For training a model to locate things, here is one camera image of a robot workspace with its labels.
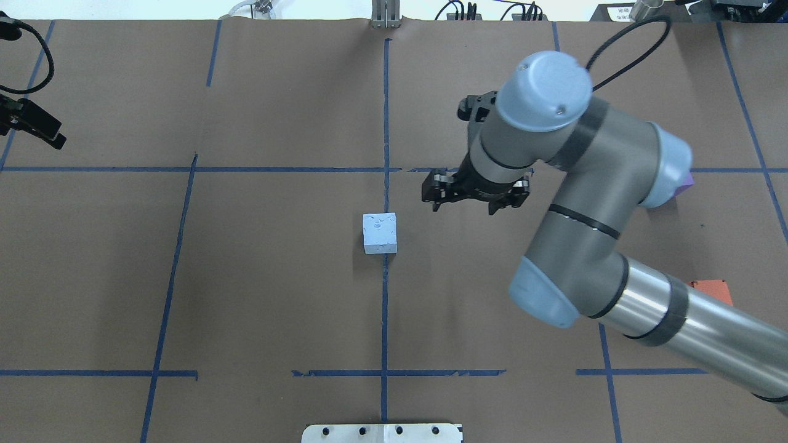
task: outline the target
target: white metal plate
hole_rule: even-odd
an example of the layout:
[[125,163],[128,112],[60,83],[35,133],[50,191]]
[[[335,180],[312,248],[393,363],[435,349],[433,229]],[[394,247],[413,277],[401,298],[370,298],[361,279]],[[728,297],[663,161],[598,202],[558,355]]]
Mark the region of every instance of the white metal plate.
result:
[[462,428],[451,423],[312,425],[301,443],[462,443]]

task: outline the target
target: robotic arm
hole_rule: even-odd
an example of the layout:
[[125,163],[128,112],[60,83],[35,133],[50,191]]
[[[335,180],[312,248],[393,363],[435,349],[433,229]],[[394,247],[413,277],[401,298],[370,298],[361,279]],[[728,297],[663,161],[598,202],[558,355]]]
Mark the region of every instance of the robotic arm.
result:
[[788,416],[788,333],[615,252],[636,206],[667,202],[690,173],[690,147],[592,95],[569,55],[523,60],[499,92],[469,96],[468,153],[434,169],[422,200],[522,205],[537,160],[567,173],[509,288],[518,306],[570,327],[595,318],[646,346],[665,346]]

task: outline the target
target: blue foam cube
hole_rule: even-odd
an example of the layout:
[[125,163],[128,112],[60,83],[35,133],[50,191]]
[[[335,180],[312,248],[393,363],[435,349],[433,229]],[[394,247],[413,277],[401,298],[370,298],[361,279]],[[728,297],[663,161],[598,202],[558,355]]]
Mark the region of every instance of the blue foam cube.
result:
[[396,214],[364,214],[364,252],[396,253]]

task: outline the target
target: blue tape line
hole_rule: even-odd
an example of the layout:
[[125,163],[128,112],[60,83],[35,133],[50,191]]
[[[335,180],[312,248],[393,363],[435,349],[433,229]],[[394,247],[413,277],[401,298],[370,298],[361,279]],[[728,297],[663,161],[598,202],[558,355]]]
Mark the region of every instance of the blue tape line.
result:
[[556,44],[556,50],[561,51],[561,43],[558,41],[558,24],[553,21],[552,22],[552,41]]
[[[9,134],[9,145],[13,134]],[[167,166],[8,166],[8,172],[25,173],[187,173],[191,168]],[[401,168],[388,168],[397,172]],[[198,173],[384,173],[385,168],[323,168],[323,167],[211,167],[195,168]]]
[[766,167],[766,161],[764,160],[764,153],[760,150],[760,144],[758,143],[758,137],[755,135],[755,128],[753,127],[753,122],[749,118],[749,111],[747,110],[747,105],[744,102],[744,96],[742,95],[742,90],[739,88],[738,80],[736,79],[736,72],[734,71],[734,66],[730,62],[730,54],[728,54],[728,45],[725,43],[725,33],[723,32],[723,25],[720,22],[717,22],[717,34],[719,35],[719,44],[723,48],[723,56],[725,56],[725,64],[728,65],[728,72],[730,73],[730,79],[733,81],[734,90],[736,91],[736,97],[739,100],[739,105],[742,107],[742,113],[744,114],[744,120],[747,123],[747,130],[749,131],[750,138],[753,139],[753,146],[755,147],[755,153],[758,156],[758,163],[760,163],[761,171],[764,173],[764,180],[766,180],[766,187],[769,190],[769,196],[771,197],[771,204],[775,207],[775,212],[777,213],[777,219],[780,224],[780,229],[782,229],[782,237],[788,244],[788,226],[786,226],[786,220],[782,216],[782,208],[780,207],[780,203],[777,200],[777,195],[775,194],[775,187],[771,182],[771,177],[769,177],[769,172]]
[[145,407],[145,417],[143,418],[143,431],[139,436],[139,443],[146,443],[147,431],[151,425],[151,412],[153,412],[153,399],[156,397],[156,384],[158,377],[151,377],[151,386],[148,388],[148,400]]
[[[152,377],[152,370],[0,369],[0,377]],[[160,370],[159,377],[197,380],[196,370]]]
[[388,422],[388,375],[381,375],[381,423]]
[[610,412],[613,418],[613,432],[615,443],[621,443],[621,426],[619,425],[619,407],[615,402],[615,387],[613,386],[613,373],[610,365],[610,352],[608,351],[608,335],[604,326],[599,324],[599,338],[602,343],[602,357],[604,358],[605,376],[608,380],[608,397],[610,398]]
[[429,171],[431,171],[433,169],[444,169],[448,173],[455,173],[455,172],[459,171],[459,168],[451,168],[451,169],[449,169],[449,168],[413,168],[413,169],[409,170],[408,172],[409,173],[428,173]]
[[173,267],[169,272],[169,284],[167,286],[167,298],[164,303],[164,314],[162,315],[162,327],[158,333],[158,344],[156,345],[156,359],[153,363],[153,376],[151,386],[148,390],[148,401],[145,407],[145,418],[143,419],[143,431],[139,438],[140,443],[147,440],[148,426],[151,424],[151,412],[153,411],[153,401],[156,396],[156,381],[159,367],[162,365],[162,352],[164,351],[164,340],[167,334],[167,323],[169,322],[169,309],[173,304],[173,291],[175,289],[175,275],[180,260],[180,248],[184,243],[184,227],[186,225],[186,214],[189,211],[189,200],[191,199],[191,187],[195,181],[195,169],[197,167],[197,154],[191,160],[191,172],[189,181],[186,185],[186,196],[184,197],[184,209],[180,212],[180,226],[178,227],[178,239],[175,243],[175,254],[173,254]]
[[497,377],[505,369],[405,369],[389,370],[390,377]]
[[634,369],[578,369],[576,375],[706,375],[708,372],[697,367],[655,367]]
[[380,377],[381,371],[379,370],[345,370],[345,369],[328,369],[328,370],[308,370],[301,372],[298,370],[291,370],[293,377]]
[[388,132],[388,44],[391,41],[391,39],[386,39],[383,42],[383,166],[385,168],[385,175],[383,177],[383,212],[388,212],[389,169],[391,166],[389,158],[390,139]]
[[[44,37],[44,42],[47,44],[52,37],[52,31],[54,30],[54,20],[50,21],[49,29],[46,30],[46,36]],[[35,83],[35,77],[39,73],[39,68],[41,67],[41,61],[44,58],[44,49],[41,48],[39,51],[39,57],[35,60],[35,65],[33,66],[33,72],[30,74],[30,80],[28,80],[28,89],[33,87],[33,83]],[[0,172],[6,170],[6,159],[8,158],[8,153],[11,152],[11,145],[13,144],[13,137],[16,135],[17,131],[11,129],[8,135],[8,141],[6,141],[6,148],[2,152],[2,157],[0,157]]]
[[[388,188],[391,184],[388,131],[388,55],[391,41],[391,39],[383,41],[383,212],[388,212]],[[383,255],[381,292],[381,423],[386,423],[388,421],[388,254]]]
[[692,168],[691,173],[762,173],[761,168]]
[[383,255],[381,303],[381,420],[388,420],[388,254]]
[[191,168],[151,166],[9,166],[6,171],[25,173],[187,173]]
[[210,67],[208,68],[208,80],[205,82],[206,87],[210,87],[211,82],[214,81],[214,66],[216,65],[216,52],[219,49],[219,38],[221,36],[221,22],[216,20],[216,32],[214,33],[214,51],[210,54]]
[[385,173],[386,168],[299,168],[299,167],[221,167],[203,166],[199,173]]
[[0,173],[3,171],[9,170],[6,168],[6,159],[8,158],[8,153],[11,151],[11,144],[13,143],[13,137],[17,134],[17,131],[11,129],[8,134],[8,141],[6,141],[6,149],[2,152],[2,157],[0,157]]
[[[301,372],[291,370],[293,377],[381,377],[382,370],[328,369]],[[497,377],[505,369],[389,369],[386,377]]]

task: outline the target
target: black band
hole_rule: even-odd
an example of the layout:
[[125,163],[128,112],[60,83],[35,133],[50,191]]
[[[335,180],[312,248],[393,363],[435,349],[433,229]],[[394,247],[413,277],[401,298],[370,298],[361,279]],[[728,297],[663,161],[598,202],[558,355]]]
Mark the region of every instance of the black band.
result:
[[580,116],[566,143],[547,161],[547,164],[562,171],[572,169],[572,166],[585,154],[585,150],[591,146],[607,115],[608,103],[592,97],[589,108]]
[[662,320],[654,329],[641,336],[632,337],[625,334],[624,337],[639,340],[646,346],[660,346],[670,341],[684,326],[687,309],[690,307],[690,295],[687,292],[686,285],[676,277],[668,275],[667,280],[671,284],[671,299],[667,304],[667,312],[665,312]]
[[767,396],[760,396],[758,394],[753,394],[753,395],[769,403],[788,403],[788,396],[781,396],[779,398],[769,398]]
[[609,236],[613,237],[616,240],[618,240],[619,237],[621,236],[621,233],[619,231],[616,231],[610,226],[605,225],[603,222],[594,220],[593,218],[580,214],[579,212],[575,212],[569,209],[568,207],[563,207],[553,203],[552,205],[550,205],[548,210],[551,212],[555,212],[557,214],[566,215],[567,217],[573,220],[577,220],[578,222],[588,225],[592,229],[596,229],[601,233],[608,234]]
[[630,261],[626,259],[624,255],[621,256],[624,261],[624,272],[621,275],[621,283],[619,283],[619,290],[615,292],[615,297],[613,300],[610,300],[610,303],[602,311],[597,312],[594,315],[589,315],[589,318],[599,318],[603,315],[610,312],[611,309],[615,306],[616,303],[619,302],[621,299],[621,295],[624,293],[624,288],[626,287],[626,283],[630,280]]
[[506,163],[499,162],[495,157],[493,157],[492,155],[490,155],[489,152],[487,152],[487,148],[485,147],[484,142],[481,141],[481,137],[479,137],[479,146],[481,146],[481,150],[482,152],[485,153],[487,158],[489,158],[490,160],[492,160],[493,163],[495,163],[496,165],[502,168],[518,170],[533,165],[533,163],[531,163],[531,165],[525,165],[525,166],[511,166],[511,165],[507,165]]
[[465,154],[463,162],[459,165],[459,170],[454,174],[455,182],[463,188],[465,193],[472,199],[490,202],[498,200],[511,189],[516,183],[495,183],[484,178],[474,168],[470,161],[470,153]]

